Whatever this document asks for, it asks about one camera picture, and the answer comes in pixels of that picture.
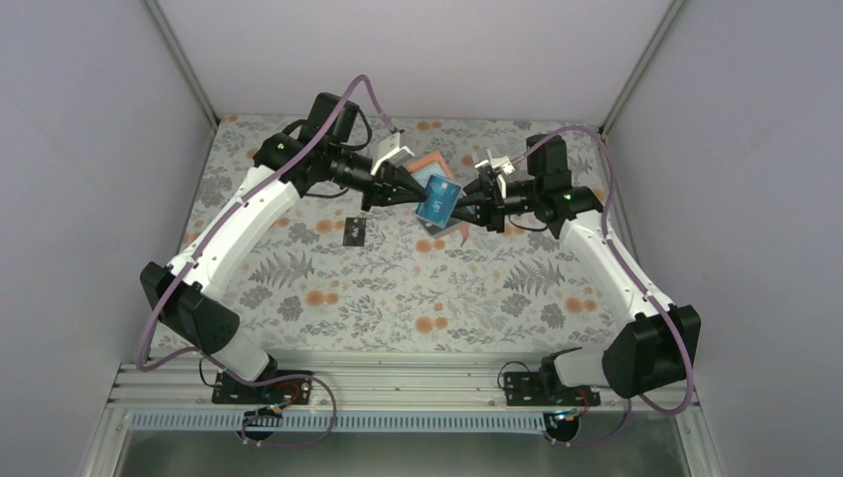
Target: black card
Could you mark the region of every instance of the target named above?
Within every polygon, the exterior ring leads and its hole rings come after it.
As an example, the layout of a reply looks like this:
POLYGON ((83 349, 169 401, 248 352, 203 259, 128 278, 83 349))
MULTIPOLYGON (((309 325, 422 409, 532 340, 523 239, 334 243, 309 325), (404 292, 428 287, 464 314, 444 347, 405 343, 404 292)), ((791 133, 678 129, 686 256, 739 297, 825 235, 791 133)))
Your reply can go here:
POLYGON ((345 218, 343 245, 363 246, 366 241, 366 219, 361 217, 345 218))

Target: floral pattern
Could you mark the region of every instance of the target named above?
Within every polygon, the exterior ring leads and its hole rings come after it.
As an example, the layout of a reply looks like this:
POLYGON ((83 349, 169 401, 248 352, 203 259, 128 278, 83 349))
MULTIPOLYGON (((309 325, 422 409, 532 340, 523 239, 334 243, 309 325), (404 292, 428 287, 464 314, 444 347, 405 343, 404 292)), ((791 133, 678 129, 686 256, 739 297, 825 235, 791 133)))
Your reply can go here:
MULTIPOLYGON (((298 116, 226 116, 212 146, 184 244, 234 193, 269 135, 298 116)), ((489 148, 514 157, 524 140, 556 122, 396 119, 421 154, 439 151, 456 181, 475 173, 471 152, 489 148)), ((369 149, 387 136, 377 124, 369 149)), ((358 124, 352 143, 365 140, 358 124)), ((566 134, 575 183, 604 197, 593 142, 566 134)), ((525 173, 518 171, 520 177, 525 173)), ((332 184, 312 192, 331 194, 332 184)), ((532 217, 513 218, 525 227, 532 217)), ((472 227, 429 237, 408 205, 360 210, 360 194, 304 198, 278 218, 247 256, 223 304, 265 348, 396 352, 556 351, 603 343, 614 325, 606 303, 578 258, 547 233, 507 225, 503 234, 472 227), (364 246, 342 245, 345 219, 367 219, 364 246)), ((158 327, 153 341, 183 341, 158 327)))

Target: white wall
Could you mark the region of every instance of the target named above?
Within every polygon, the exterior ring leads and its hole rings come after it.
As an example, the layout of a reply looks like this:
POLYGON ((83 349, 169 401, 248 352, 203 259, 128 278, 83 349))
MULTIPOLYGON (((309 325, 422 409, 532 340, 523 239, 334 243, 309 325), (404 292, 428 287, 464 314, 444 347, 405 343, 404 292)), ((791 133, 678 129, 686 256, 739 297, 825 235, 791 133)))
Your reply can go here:
POLYGON ((0 45, 0 474, 76 475, 211 130, 138 1, 4 1, 0 45))
POLYGON ((611 133, 733 476, 840 475, 843 4, 687 2, 611 133))
POLYGON ((599 124, 670 0, 159 3, 218 113, 306 113, 366 73, 397 116, 599 124))

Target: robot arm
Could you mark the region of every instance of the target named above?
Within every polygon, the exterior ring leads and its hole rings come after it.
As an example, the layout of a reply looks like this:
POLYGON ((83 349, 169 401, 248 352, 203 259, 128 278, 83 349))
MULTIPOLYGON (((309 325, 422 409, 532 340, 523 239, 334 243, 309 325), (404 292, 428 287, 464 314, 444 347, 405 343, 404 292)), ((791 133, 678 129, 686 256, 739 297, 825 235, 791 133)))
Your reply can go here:
POLYGON ((235 270, 269 226, 314 184, 323 181, 362 192, 361 207, 366 211, 372 206, 420 202, 425 198, 424 188, 407 170, 397 166, 413 156, 401 131, 380 143, 374 160, 343 144, 359 113, 359 106, 352 102, 344 105, 330 133, 303 160, 281 175, 280 180, 250 195, 255 186, 313 138, 338 99, 333 94, 319 94, 307 120, 302 122, 298 138, 292 138, 292 131, 288 131, 266 139, 254 156, 254 167, 202 234, 165 267, 150 262, 141 272, 141 283, 154 307, 176 278, 172 270, 191 266, 164 305, 159 321, 248 381, 274 376, 276 362, 246 336, 240 328, 240 317, 220 300, 235 270), (195 258, 205 240, 202 253, 195 258))
MULTIPOLYGON (((542 137, 527 139, 528 149, 542 137)), ((592 271, 615 320, 617 337, 605 349, 577 348, 543 360, 540 374, 548 399, 553 401, 565 389, 578 386, 610 387, 619 396, 631 398, 685 379, 676 341, 659 307, 665 308, 680 331, 692 363, 699 315, 691 306, 675 306, 655 287, 610 226, 603 233, 602 204, 591 189, 572 185, 565 141, 556 136, 532 151, 527 171, 533 177, 523 181, 503 180, 512 170, 507 157, 493 158, 484 151, 475 153, 474 159, 478 178, 464 188, 466 197, 457 202, 452 216, 501 233, 506 216, 534 213, 592 271)))

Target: blue packet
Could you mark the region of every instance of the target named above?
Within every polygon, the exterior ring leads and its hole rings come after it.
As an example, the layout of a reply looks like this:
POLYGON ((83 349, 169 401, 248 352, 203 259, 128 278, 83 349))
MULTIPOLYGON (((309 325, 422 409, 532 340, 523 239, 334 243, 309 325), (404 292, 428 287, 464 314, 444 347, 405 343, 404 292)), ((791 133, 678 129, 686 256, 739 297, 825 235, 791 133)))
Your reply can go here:
POLYGON ((424 188, 427 199, 416 207, 416 217, 444 228, 459 200, 462 186, 444 177, 431 175, 424 188))

